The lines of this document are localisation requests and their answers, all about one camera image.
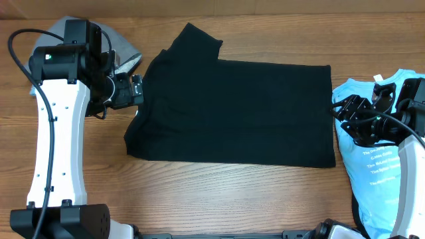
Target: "black shirt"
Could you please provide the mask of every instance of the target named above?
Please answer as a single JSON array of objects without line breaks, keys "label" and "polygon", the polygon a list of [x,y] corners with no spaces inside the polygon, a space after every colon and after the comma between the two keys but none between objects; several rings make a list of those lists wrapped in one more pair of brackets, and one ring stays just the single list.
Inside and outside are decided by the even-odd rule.
[{"label": "black shirt", "polygon": [[143,79],[127,152],[147,160],[334,167],[331,67],[218,60],[190,23]]}]

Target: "folded clothing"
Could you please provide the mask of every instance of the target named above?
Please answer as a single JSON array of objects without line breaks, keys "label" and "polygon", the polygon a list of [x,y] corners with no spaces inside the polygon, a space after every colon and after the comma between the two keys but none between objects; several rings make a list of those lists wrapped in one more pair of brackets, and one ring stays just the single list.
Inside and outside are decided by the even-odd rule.
[{"label": "folded clothing", "polygon": [[218,60],[190,23],[143,78],[127,152],[147,160],[334,167],[331,67]]},{"label": "folded clothing", "polygon": [[[398,70],[398,72],[383,81],[380,85],[395,83],[396,98],[405,79],[425,78],[413,70]],[[356,94],[369,99],[373,95],[374,82],[358,82],[353,79],[333,91],[333,101],[339,102]],[[372,239],[389,238],[397,216],[398,197],[400,193],[400,158],[398,147],[365,148],[356,146],[353,138],[341,127],[341,122],[335,120],[339,150],[341,151],[345,168],[351,182],[351,188],[358,206],[354,206],[353,215],[359,215],[367,234]]]}]

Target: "gray cloth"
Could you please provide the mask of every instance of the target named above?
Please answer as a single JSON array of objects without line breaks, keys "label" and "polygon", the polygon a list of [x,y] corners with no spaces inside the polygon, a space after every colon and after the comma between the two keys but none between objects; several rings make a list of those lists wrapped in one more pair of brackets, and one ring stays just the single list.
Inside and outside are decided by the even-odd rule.
[{"label": "gray cloth", "polygon": [[[70,19],[78,19],[78,18],[69,17],[69,16],[63,17],[61,18],[61,20],[57,21],[48,31],[63,37],[64,31],[65,31],[65,21]],[[112,49],[114,49],[117,52],[117,55],[119,56],[121,63],[128,60],[134,54],[140,53],[121,34],[117,33],[112,28],[94,21],[92,21],[92,23],[98,25],[102,30],[104,30],[108,34],[109,38],[111,39]],[[60,44],[60,43],[62,43],[61,40],[42,34],[39,37],[39,39],[37,39],[33,48],[33,52],[39,46],[56,46],[57,44]],[[104,35],[102,35],[102,52],[106,52],[108,50],[109,50],[108,40],[106,39]],[[29,71],[28,62],[25,64],[25,68]]]}]

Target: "tabletop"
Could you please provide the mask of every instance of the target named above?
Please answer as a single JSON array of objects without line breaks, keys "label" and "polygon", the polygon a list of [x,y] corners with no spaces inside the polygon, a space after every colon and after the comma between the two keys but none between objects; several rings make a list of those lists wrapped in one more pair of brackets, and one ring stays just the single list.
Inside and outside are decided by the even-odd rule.
[{"label": "tabletop", "polygon": [[[113,27],[142,52],[140,74],[188,22],[224,41],[221,59],[329,64],[334,88],[348,78],[388,78],[399,68],[425,72],[425,13],[93,20]],[[6,42],[17,29],[47,30],[54,22],[0,21],[0,238],[20,238],[9,227],[9,213],[25,208],[38,120],[31,85]],[[15,39],[21,61],[28,60],[37,37],[26,33]],[[332,169],[144,161],[126,155],[123,139],[135,111],[111,110],[104,121],[86,119],[88,202],[106,203],[114,220],[135,224],[143,233],[172,234],[312,229],[326,218],[354,226],[350,182],[336,137]]]}]

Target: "blue t-shirt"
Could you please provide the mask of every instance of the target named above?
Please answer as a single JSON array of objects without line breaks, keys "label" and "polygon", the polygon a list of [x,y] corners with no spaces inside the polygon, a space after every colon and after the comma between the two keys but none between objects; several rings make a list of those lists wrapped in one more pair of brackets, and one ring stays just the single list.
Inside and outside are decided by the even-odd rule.
[{"label": "blue t-shirt", "polygon": [[[378,84],[396,84],[396,99],[405,79],[425,78],[413,70],[398,72]],[[374,82],[358,82],[353,79],[333,91],[332,100],[338,102],[356,94],[371,102]],[[359,202],[360,220],[372,239],[389,238],[397,217],[400,192],[400,159],[398,147],[365,148],[356,146],[335,120],[339,150],[350,177],[353,193]]]}]

